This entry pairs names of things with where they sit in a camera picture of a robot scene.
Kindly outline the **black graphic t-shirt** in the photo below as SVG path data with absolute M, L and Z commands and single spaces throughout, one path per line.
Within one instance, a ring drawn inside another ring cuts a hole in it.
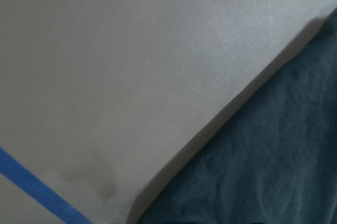
M 336 13 L 128 223 L 336 223 Z

